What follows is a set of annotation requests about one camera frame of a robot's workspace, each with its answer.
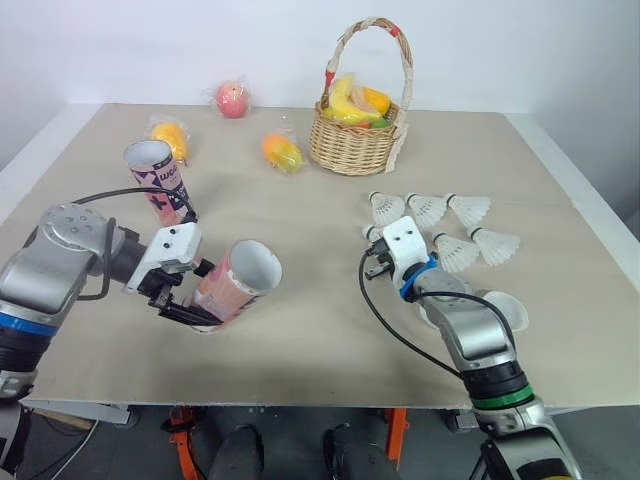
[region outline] basket handle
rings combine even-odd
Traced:
[[[338,39],[338,45],[333,52],[333,57],[327,63],[327,69],[324,73],[324,91],[320,99],[322,108],[329,105],[329,86],[333,81],[333,77],[336,75],[338,69],[338,63],[340,61],[340,55],[344,50],[344,46],[353,36],[354,33],[366,30],[370,26],[375,25],[383,30],[386,30],[392,37],[396,39],[400,46],[400,52],[402,53],[402,68],[404,70],[404,88],[402,90],[402,101],[400,102],[400,110],[394,121],[395,126],[400,126],[404,121],[404,116],[409,108],[409,102],[411,102],[411,93],[413,91],[413,58],[411,56],[411,48],[409,48],[409,42],[407,42],[404,33],[400,30],[391,20],[387,20],[382,17],[369,17],[361,20],[358,23],[351,25],[345,30],[342,36]]]

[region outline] person's leg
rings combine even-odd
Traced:
[[[208,480],[258,480],[264,468],[262,439],[243,425],[224,439],[209,470]]]
[[[382,449],[348,425],[325,433],[324,450],[329,475],[337,480],[400,480]]]

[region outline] green ring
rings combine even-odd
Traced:
[[[531,396],[533,396],[533,388],[531,388],[531,385],[527,385],[516,392],[508,393],[500,397],[482,399],[472,398],[471,402],[476,408],[491,410],[495,408],[509,407],[513,404],[526,400]]]

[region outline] yellow fruit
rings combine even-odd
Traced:
[[[271,165],[285,173],[297,172],[304,164],[300,149],[284,135],[265,136],[262,140],[262,153]]]
[[[336,80],[336,83],[329,94],[329,107],[333,111],[333,118],[345,125],[356,125],[358,123],[371,121],[380,118],[380,112],[367,112],[356,107],[349,101],[349,95],[353,88],[353,75],[345,75]]]
[[[381,115],[387,113],[391,105],[391,99],[388,95],[369,87],[362,87],[362,92],[369,105],[372,105]]]
[[[349,97],[351,103],[353,103],[360,110],[364,110],[365,112],[377,112],[376,107],[367,102],[367,99],[364,96],[364,88],[360,85],[354,85],[351,89],[351,96]]]
[[[159,123],[151,131],[152,140],[162,140],[171,147],[171,155],[177,162],[186,162],[187,136],[180,125],[174,122]]]

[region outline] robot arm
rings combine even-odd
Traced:
[[[185,272],[205,276],[213,268],[197,257],[201,239],[197,224],[186,221],[161,228],[145,246],[134,231],[75,203],[42,215],[35,235],[0,270],[0,478],[21,463],[29,431],[18,400],[33,388],[38,362],[76,301],[104,297],[115,280],[148,297],[160,316],[187,325],[221,323],[174,303],[171,294]],[[102,291],[81,295],[89,275],[103,276]]]
[[[490,478],[575,478],[581,473],[542,400],[517,361],[502,313],[475,297],[465,280],[440,270],[410,217],[378,232],[369,252],[390,271],[394,287],[439,329],[488,435],[481,448]]]

